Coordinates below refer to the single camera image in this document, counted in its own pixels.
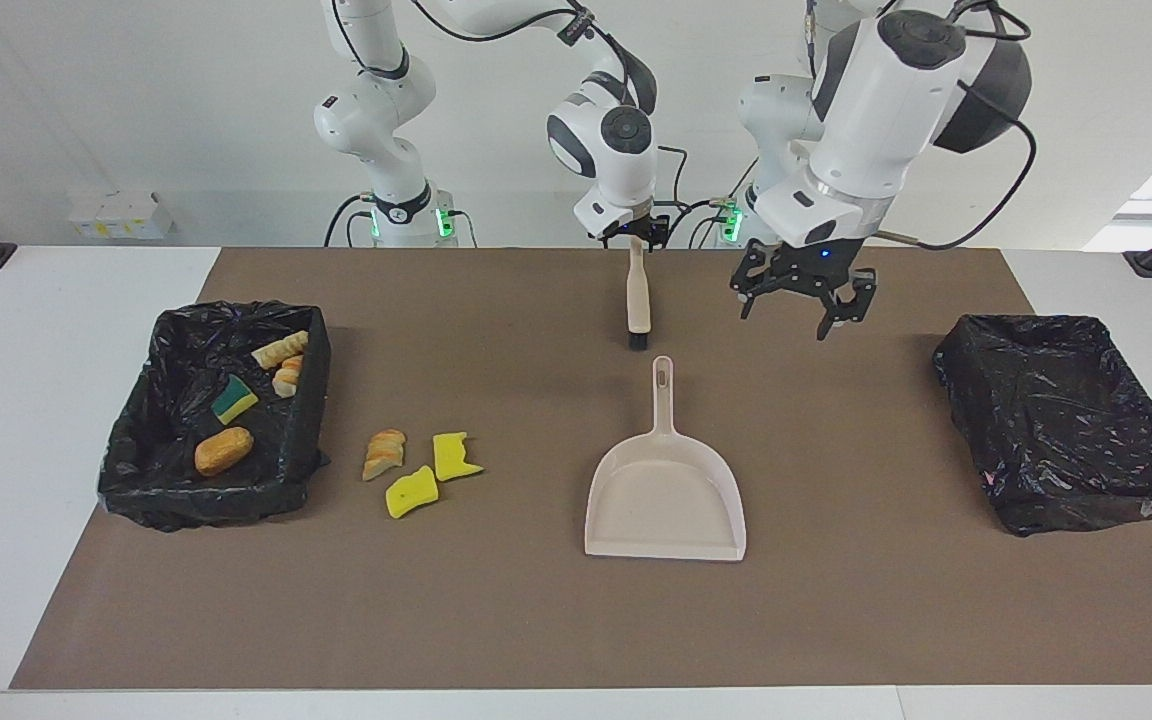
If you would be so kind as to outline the yellow sponge piece with dot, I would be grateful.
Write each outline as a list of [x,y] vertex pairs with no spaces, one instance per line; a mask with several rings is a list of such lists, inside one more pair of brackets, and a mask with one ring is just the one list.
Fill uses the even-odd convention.
[[392,520],[402,520],[410,511],[438,502],[440,488],[434,469],[424,465],[414,473],[394,479],[385,491],[384,500]]

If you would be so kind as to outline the yellow sponge piece green backing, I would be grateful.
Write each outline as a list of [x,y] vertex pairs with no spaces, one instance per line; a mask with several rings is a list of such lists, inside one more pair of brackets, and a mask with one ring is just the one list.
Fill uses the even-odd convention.
[[259,397],[241,378],[229,374],[217,397],[211,401],[211,411],[223,427],[228,427],[242,414],[257,406]]

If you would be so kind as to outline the pale ridged bread piece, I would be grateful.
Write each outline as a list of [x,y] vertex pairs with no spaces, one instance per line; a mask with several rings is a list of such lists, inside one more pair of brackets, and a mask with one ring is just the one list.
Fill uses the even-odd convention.
[[264,344],[256,348],[251,353],[251,357],[257,364],[268,372],[268,370],[278,367],[285,363],[285,361],[291,359],[291,357],[297,357],[305,354],[308,342],[310,342],[310,333],[306,331],[298,331],[296,333],[288,334],[287,338]]

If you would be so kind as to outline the beige plastic dustpan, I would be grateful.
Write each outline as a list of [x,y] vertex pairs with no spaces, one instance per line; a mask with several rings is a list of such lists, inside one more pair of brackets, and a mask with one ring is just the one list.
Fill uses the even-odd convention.
[[675,425],[675,363],[652,363],[652,429],[605,452],[582,528],[594,558],[741,562],[744,506],[730,465]]

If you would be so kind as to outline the notched yellow sponge piece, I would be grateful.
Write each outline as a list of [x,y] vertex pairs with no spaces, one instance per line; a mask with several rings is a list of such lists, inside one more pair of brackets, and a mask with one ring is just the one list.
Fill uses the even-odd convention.
[[434,434],[433,445],[435,480],[440,483],[473,477],[483,473],[485,468],[467,458],[467,432],[447,432]]

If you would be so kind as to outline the bin lined with black bag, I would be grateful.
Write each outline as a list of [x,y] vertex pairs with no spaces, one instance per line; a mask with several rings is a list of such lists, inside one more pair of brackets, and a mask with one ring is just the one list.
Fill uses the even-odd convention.
[[[280,397],[255,353],[300,331],[308,336],[300,387]],[[141,377],[111,427],[97,482],[104,509],[162,532],[250,524],[301,509],[308,483],[326,462],[319,438],[329,365],[320,306],[217,301],[164,311]],[[221,401],[238,389],[250,391],[255,406],[233,425],[252,435],[253,447],[206,478],[195,450],[227,429]]]
[[1152,521],[1152,397],[1085,314],[964,314],[932,365],[1011,536]]

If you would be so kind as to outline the beige brush with black bristles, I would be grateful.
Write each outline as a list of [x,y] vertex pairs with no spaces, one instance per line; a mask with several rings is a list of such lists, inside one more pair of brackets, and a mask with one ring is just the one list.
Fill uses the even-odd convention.
[[628,247],[628,272],[626,276],[626,314],[628,348],[645,351],[652,333],[652,305],[645,268],[645,245],[639,237],[630,240]]

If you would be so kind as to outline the striped bread slice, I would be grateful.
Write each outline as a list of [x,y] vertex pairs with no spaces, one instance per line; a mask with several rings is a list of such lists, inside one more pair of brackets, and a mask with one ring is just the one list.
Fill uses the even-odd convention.
[[401,468],[404,464],[404,444],[406,433],[402,430],[379,430],[369,439],[361,479],[364,482],[374,480],[385,471]]

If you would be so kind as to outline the brown table mat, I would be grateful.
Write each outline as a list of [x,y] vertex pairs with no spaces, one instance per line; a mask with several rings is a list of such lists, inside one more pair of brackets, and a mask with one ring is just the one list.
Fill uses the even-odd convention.
[[[814,338],[776,293],[748,320],[732,252],[232,249],[202,300],[320,306],[332,366],[297,514],[164,535],[93,511],[15,689],[1152,684],[1152,523],[998,525],[932,354],[961,314],[1025,313],[998,252],[867,250],[865,323]],[[676,423],[736,475],[741,562],[582,551],[604,452]],[[404,464],[361,479],[369,439]],[[483,473],[389,518],[433,437]]]

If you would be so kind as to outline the brown oval bread roll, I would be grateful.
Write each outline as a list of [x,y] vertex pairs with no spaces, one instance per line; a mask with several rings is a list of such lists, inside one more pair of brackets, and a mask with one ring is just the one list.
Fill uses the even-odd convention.
[[200,477],[218,477],[247,457],[253,448],[253,435],[243,427],[223,429],[207,437],[195,448],[195,470]]

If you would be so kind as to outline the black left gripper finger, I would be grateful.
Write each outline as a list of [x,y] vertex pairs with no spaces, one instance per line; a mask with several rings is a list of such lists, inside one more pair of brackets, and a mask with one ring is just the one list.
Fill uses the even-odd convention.
[[785,243],[774,241],[764,243],[760,240],[749,240],[742,251],[742,258],[732,273],[732,291],[741,302],[740,318],[748,319],[753,311],[755,301],[764,293],[776,291],[776,274],[772,270],[773,260],[783,249]]
[[841,300],[838,290],[819,291],[824,314],[818,324],[814,338],[824,341],[838,325],[846,323],[863,323],[877,291],[876,270],[854,270],[850,273],[852,295],[850,300]]

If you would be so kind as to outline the white box with yellow labels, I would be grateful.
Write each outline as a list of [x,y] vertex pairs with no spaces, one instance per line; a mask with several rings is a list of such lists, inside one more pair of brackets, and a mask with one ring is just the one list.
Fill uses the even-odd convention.
[[152,191],[86,194],[70,197],[67,222],[88,240],[165,240],[177,229]]

